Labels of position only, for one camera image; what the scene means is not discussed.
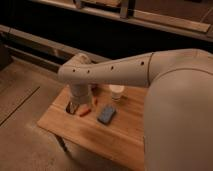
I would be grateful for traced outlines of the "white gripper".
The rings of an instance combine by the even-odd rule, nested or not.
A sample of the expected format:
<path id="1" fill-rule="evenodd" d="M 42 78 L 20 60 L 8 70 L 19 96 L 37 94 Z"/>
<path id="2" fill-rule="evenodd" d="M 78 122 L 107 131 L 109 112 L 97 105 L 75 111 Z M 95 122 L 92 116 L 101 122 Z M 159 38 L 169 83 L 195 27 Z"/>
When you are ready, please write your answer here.
<path id="1" fill-rule="evenodd" d="M 89 105 L 92 102 L 91 87 L 88 84 L 70 84 L 70 102 L 72 107 Z"/>

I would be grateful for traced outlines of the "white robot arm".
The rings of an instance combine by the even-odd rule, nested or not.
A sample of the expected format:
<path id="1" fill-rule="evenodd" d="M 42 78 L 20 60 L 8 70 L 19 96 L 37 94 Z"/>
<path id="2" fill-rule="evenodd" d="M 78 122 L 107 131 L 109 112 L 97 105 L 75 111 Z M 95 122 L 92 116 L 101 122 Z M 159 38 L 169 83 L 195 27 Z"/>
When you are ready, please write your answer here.
<path id="1" fill-rule="evenodd" d="M 157 51 L 92 64 L 77 54 L 58 75 L 76 104 L 90 101 L 90 84 L 146 87 L 146 171 L 213 171 L 213 53 Z"/>

